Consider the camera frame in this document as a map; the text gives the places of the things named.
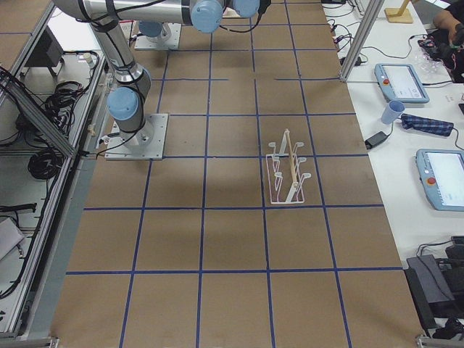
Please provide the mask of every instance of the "white desk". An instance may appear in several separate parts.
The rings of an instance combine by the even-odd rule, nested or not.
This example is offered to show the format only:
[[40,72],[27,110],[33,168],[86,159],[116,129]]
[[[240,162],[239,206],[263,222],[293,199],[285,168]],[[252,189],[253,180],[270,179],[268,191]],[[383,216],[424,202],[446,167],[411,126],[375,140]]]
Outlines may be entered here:
[[[386,0],[384,7],[399,7],[401,3],[402,0]],[[382,10],[364,46],[375,46],[390,55],[406,55],[409,49],[408,38],[425,33],[413,6],[409,4],[408,8],[414,18],[414,23],[410,25],[388,23]],[[326,14],[342,15],[349,11],[350,8],[346,5],[340,9],[326,9]],[[360,20],[355,13],[334,19],[336,23],[343,25]],[[355,34],[358,26],[355,24],[348,28]],[[345,29],[337,28],[337,35],[344,33],[346,33]],[[353,69],[348,78],[348,89],[364,138],[379,131],[388,133],[390,130],[389,125],[384,125],[380,121],[386,100],[377,83],[374,83],[373,68],[376,63],[410,63],[415,66],[424,83],[450,79],[444,67],[438,67],[434,73],[423,70],[421,68],[423,60],[416,57],[420,53],[417,38],[411,40],[411,44],[413,51],[407,59],[388,58],[373,49],[362,50],[362,53],[369,57],[369,62]],[[347,51],[343,50],[339,56],[344,57],[346,54]],[[464,115],[457,105],[464,102],[461,100],[464,85],[449,84],[441,88],[427,88],[427,92],[431,100],[428,104],[407,104],[405,112],[453,122],[461,132],[459,144],[464,146]],[[385,204],[399,256],[405,267],[405,260],[415,255],[419,244],[446,241],[452,235],[462,234],[464,213],[434,210],[426,199],[415,165],[415,153],[418,149],[455,149],[455,137],[454,131],[449,138],[445,138],[416,130],[404,130],[398,122],[394,125],[391,137],[369,151],[370,162]],[[443,249],[442,246],[437,248],[434,254],[445,256],[441,252]]]

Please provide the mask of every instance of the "metal plate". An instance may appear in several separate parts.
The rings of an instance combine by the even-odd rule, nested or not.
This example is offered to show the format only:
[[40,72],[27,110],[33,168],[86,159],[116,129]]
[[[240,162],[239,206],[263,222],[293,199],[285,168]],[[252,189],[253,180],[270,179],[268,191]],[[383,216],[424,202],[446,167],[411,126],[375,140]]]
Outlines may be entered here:
[[[162,154],[165,149],[166,129],[168,114],[152,114],[147,116],[148,122],[154,127],[153,140],[150,144],[144,147],[133,148],[125,145],[119,146],[110,152],[105,153],[107,160],[162,160]],[[119,132],[119,128],[115,123],[112,132]],[[121,138],[111,138],[108,143],[108,148],[121,144]]]
[[155,43],[149,41],[146,36],[141,36],[137,38],[136,42],[136,50],[140,51],[150,51],[150,50],[157,50],[157,51],[167,51],[167,50],[177,50],[179,49],[179,41],[181,39],[181,24],[169,24],[171,29],[171,37],[166,41],[162,42],[162,44]]

